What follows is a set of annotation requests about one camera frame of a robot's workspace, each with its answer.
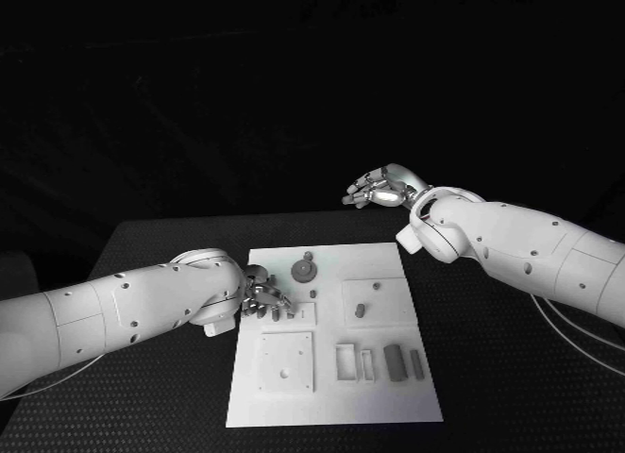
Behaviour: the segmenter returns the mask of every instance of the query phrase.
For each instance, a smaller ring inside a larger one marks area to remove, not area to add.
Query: black table
[[[239,265],[251,248],[394,242],[404,209],[127,222],[91,273],[102,277],[224,248]],[[26,397],[0,453],[625,451],[625,378],[558,337],[528,294],[473,260],[452,264],[400,248],[444,422],[225,428],[237,332],[206,338],[188,325],[107,355],[76,377]],[[619,341],[612,327],[566,311]],[[625,370],[625,354],[566,326],[586,349]],[[78,368],[40,379],[39,388]]]

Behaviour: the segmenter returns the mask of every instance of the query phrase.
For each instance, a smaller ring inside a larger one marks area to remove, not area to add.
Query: black background
[[[1,13],[0,251],[46,290],[120,222],[348,209],[391,162],[625,242],[625,3],[555,3]]]

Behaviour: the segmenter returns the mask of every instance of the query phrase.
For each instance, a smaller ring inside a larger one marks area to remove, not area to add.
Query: table
[[[404,209],[368,207],[127,222],[91,278],[198,248],[224,248],[245,265],[251,248],[391,242],[407,216]],[[444,264],[424,251],[411,256],[400,249],[400,254],[443,423],[225,428],[238,330],[206,338],[203,328],[188,325],[111,353],[62,385],[26,397],[0,453],[625,451],[625,378],[579,354],[529,296],[489,278],[476,261]],[[576,309],[564,311],[619,341],[606,323]],[[625,370],[623,353],[571,327],[564,332]]]

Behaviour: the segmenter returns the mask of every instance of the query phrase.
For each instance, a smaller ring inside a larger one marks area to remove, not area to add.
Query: cable
[[[0,401],[9,401],[10,399],[23,398],[23,396],[29,396],[32,394],[37,394],[39,392],[43,392],[45,390],[49,390],[58,384],[62,384],[68,379],[71,379],[74,376],[76,376],[104,356],[105,356],[105,354],[98,356],[75,373],[72,373],[68,377],[61,379],[56,383],[46,386],[43,389],[27,392],[26,394],[16,394],[14,396],[6,396],[4,398],[0,399]]]
[[[616,344],[613,342],[610,342],[609,340],[606,340],[604,338],[599,337],[593,332],[589,332],[583,327],[577,326],[564,316],[564,314],[560,312],[560,310],[557,309],[557,307],[554,306],[553,302],[550,300],[547,300],[544,297],[542,297],[542,300],[547,302],[547,305],[553,308],[554,312],[561,316],[561,319],[574,327],[577,328],[577,330],[580,330],[581,332],[584,332],[592,338],[594,338],[596,340],[599,340],[603,344],[607,344],[609,346],[613,346],[615,348],[617,348],[620,351],[625,351],[625,346],[622,346],[620,344]]]
[[[534,303],[537,304],[537,308],[540,309],[541,311],[541,315],[542,317],[545,318],[545,321],[548,322],[550,326],[554,328],[554,330],[557,331],[557,333],[564,337],[564,340],[570,343],[570,345],[594,361],[597,362],[604,368],[609,368],[615,373],[617,373],[620,376],[625,377],[625,372],[620,371],[620,370],[616,370],[610,365],[607,365],[604,362],[602,362],[599,359],[596,359],[592,354],[566,337],[564,333],[560,331],[560,328],[554,325],[553,321],[550,320],[550,318],[547,317],[547,314],[545,312],[542,311],[542,308],[541,308],[541,305],[540,305],[540,301],[537,300],[537,298],[534,297],[532,294],[529,294],[532,296],[532,299],[534,299]]]

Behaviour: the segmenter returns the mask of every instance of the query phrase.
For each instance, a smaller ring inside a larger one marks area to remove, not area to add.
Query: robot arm
[[[267,281],[244,276],[224,250],[206,249],[167,264],[0,301],[0,398],[36,378],[186,322],[215,336],[235,327],[239,306],[244,314],[268,304],[290,310],[281,294],[257,301],[255,290],[265,288],[276,291]]]
[[[410,225],[397,234],[407,251],[424,248],[446,263],[478,260],[499,281],[625,327],[625,243],[544,212],[434,188],[401,168],[391,164],[362,176],[343,202],[410,209]]]

